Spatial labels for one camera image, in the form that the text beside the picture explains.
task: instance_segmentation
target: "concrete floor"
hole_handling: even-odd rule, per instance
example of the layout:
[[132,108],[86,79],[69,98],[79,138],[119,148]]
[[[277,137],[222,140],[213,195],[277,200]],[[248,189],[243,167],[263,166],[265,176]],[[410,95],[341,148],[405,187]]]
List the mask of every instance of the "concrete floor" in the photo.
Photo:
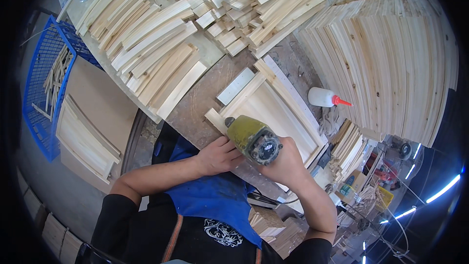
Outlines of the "concrete floor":
[[[39,6],[59,13],[58,0],[39,0]],[[45,26],[48,15],[41,14],[32,34],[40,32]],[[17,71],[20,82],[21,99],[32,55],[40,34],[28,41],[24,58]],[[70,231],[81,240],[89,242],[94,226],[101,211],[105,194],[91,186],[65,167],[60,155],[49,163],[42,154],[24,118],[21,126],[20,149],[16,153],[18,167],[38,199]]]

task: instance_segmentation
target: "yellow basket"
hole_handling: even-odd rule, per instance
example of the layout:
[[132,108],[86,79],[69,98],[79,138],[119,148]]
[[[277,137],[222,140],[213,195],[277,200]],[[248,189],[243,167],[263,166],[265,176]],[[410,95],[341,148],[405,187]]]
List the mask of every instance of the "yellow basket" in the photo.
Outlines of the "yellow basket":
[[383,206],[383,202],[378,197],[376,198],[376,209],[378,209],[381,212],[384,212],[384,210],[389,206],[389,204],[393,200],[394,195],[380,186],[378,186],[378,190],[381,193],[381,197],[383,198],[383,202],[385,203],[385,206]]

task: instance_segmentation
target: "wooden table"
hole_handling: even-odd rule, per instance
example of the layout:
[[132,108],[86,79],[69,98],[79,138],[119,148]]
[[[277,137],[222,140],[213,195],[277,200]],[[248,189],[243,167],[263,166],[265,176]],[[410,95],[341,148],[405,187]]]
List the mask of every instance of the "wooden table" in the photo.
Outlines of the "wooden table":
[[[67,13],[72,23],[79,21],[81,14],[91,1],[92,0],[88,0],[85,3],[73,1],[71,3]],[[164,8],[175,0],[155,1],[158,4],[162,4]],[[155,123],[158,123],[160,118],[143,106],[143,104],[138,101],[138,98],[135,97],[123,83],[120,77],[116,75],[116,71],[111,66],[111,62],[108,60],[106,54],[99,51],[98,42],[91,38],[89,33],[83,37],[83,41],[104,68],[104,71],[108,73],[120,89],[124,91],[149,118]],[[224,55],[224,53],[201,32],[197,32],[188,39],[188,41],[199,48],[201,61],[204,65],[211,68],[191,90],[188,91],[166,121],[188,141],[197,148],[202,149],[221,135],[220,132],[206,120],[204,114],[212,107],[216,110],[221,108],[221,103],[216,99],[216,95],[220,93],[243,68],[253,68],[253,64],[256,60],[247,49],[241,51],[235,57]],[[290,34],[269,51],[268,54],[274,59],[308,104],[307,94],[309,88],[322,87],[322,84],[308,57],[300,48],[296,38]],[[309,107],[317,118],[321,116],[320,107],[312,105]],[[263,195],[273,199],[287,198],[287,194],[278,187],[277,184],[263,175],[260,175],[255,167],[247,163],[243,163],[233,172],[258,188]]]

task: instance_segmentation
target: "cardboard box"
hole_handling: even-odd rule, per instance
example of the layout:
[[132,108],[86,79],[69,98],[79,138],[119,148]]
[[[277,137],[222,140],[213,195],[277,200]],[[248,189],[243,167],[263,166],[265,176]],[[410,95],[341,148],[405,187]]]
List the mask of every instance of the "cardboard box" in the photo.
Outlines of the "cardboard box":
[[361,188],[365,184],[366,175],[359,170],[354,170],[352,174],[343,182],[340,188],[335,191],[337,197],[341,201],[349,204],[355,196],[355,193],[359,193]]

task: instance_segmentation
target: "black t-shirt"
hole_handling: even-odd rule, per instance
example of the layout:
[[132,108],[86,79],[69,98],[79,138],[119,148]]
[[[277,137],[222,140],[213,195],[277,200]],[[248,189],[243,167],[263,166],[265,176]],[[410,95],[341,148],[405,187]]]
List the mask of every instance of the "black t-shirt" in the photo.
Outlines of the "black t-shirt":
[[[168,194],[149,197],[147,210],[129,198],[108,195],[91,239],[97,249],[126,263],[160,263],[173,233],[177,213]],[[325,239],[309,239],[285,260],[262,241],[262,263],[326,264],[332,245]],[[184,217],[171,259],[192,264],[254,264],[256,246],[230,226],[201,217]]]

